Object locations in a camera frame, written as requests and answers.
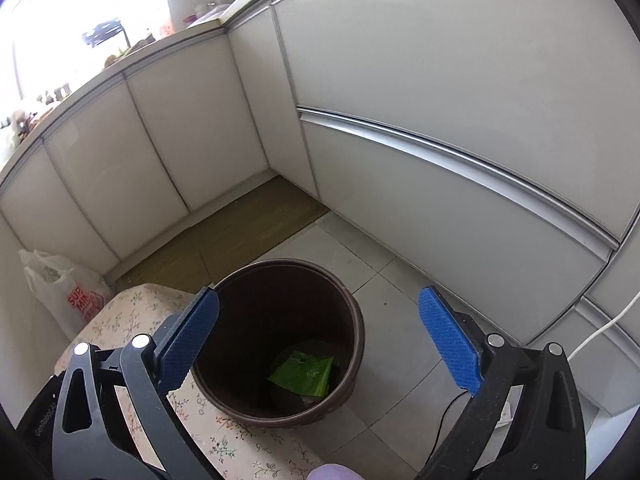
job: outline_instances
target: brown trash can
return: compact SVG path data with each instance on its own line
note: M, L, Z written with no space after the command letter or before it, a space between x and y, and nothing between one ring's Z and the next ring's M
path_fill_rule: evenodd
M319 420L349 398L364 322L334 275L302 260L265 260L236 270L214 290L220 316L192 370L210 402L239 422L280 428ZM309 404L267 380L292 350L334 358L323 400Z

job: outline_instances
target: blue gripper pad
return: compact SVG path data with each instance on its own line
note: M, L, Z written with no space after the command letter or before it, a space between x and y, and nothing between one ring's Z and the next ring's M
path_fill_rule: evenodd
M218 320L219 312L218 295L212 288L204 286L158 342L154 357L161 395L182 385Z
M480 356L430 286L420 292L418 311L453 380L475 396L482 385Z

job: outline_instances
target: purple object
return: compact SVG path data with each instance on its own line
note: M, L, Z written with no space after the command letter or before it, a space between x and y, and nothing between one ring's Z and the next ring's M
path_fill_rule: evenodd
M364 480L364 478L343 465L324 464L309 473L306 480Z

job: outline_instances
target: floral pattern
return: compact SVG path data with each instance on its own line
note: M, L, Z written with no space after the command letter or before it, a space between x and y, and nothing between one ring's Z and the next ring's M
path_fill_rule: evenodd
M184 308L193 294L161 285L140 285L113 298L69 345L56 363L66 369L81 341L100 348L126 345L139 333L153 333L169 314ZM117 387L129 431L143 459L162 467L138 420L126 388ZM254 428L230 418L211 404L191 375L167 396L169 403L204 455L227 480L305 480L322 464L292 430Z

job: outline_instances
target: silver screw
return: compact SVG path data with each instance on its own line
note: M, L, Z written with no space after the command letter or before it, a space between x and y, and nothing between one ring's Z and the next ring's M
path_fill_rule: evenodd
M84 341L81 343L78 343L74 348L74 354L76 355L83 355L83 354L86 354L88 351L89 351L89 345Z
M491 346L495 346L496 348L500 348L504 345L504 338L500 334L489 334L489 337L486 340Z
M133 348L144 348L150 341L151 338L147 334L138 334L133 338L131 344L133 345Z
M562 347L558 343L551 343L549 345L549 351L553 355L562 355Z

